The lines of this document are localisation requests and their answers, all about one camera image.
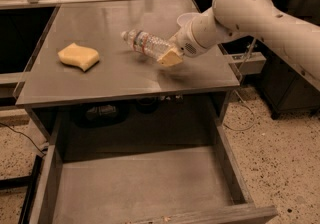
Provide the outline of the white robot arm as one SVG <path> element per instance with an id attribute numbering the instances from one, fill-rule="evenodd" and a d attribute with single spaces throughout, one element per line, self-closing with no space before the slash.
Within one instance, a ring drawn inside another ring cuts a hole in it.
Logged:
<path id="1" fill-rule="evenodd" d="M 170 38 L 188 57 L 251 36 L 320 90 L 320 27 L 277 9 L 272 0 L 213 0 Z"/>

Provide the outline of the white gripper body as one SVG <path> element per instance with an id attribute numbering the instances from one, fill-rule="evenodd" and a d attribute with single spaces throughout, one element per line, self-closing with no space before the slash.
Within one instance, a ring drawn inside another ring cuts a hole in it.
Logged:
<path id="1" fill-rule="evenodd" d="M 198 57 L 217 44 L 218 30 L 212 15 L 199 14 L 177 32 L 177 43 L 187 57 Z"/>

